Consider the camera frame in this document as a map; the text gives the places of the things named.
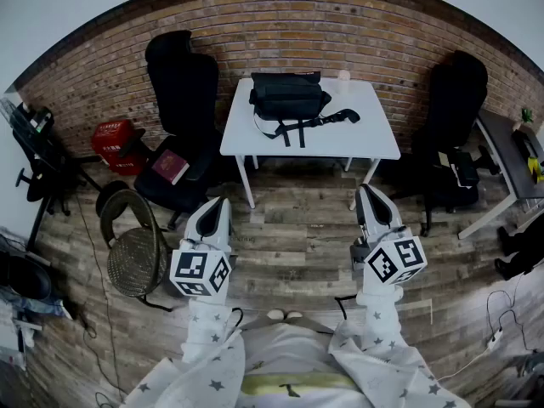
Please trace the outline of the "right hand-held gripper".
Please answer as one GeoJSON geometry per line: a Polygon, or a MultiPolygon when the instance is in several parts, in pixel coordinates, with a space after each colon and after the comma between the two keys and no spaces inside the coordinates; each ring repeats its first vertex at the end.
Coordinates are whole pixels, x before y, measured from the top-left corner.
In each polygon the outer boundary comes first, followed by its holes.
{"type": "Polygon", "coordinates": [[[350,246],[355,272],[365,286],[391,286],[406,282],[428,265],[420,238],[400,226],[394,202],[377,187],[362,184],[355,195],[361,236],[350,246]]]}

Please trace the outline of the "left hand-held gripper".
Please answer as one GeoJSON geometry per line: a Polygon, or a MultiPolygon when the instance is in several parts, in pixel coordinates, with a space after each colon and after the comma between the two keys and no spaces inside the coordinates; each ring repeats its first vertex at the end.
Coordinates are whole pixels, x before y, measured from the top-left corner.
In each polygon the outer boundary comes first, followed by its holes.
{"type": "Polygon", "coordinates": [[[228,246],[232,232],[231,204],[216,197],[193,212],[186,224],[185,238],[172,253],[169,280],[190,298],[225,298],[232,265],[228,246]]]}

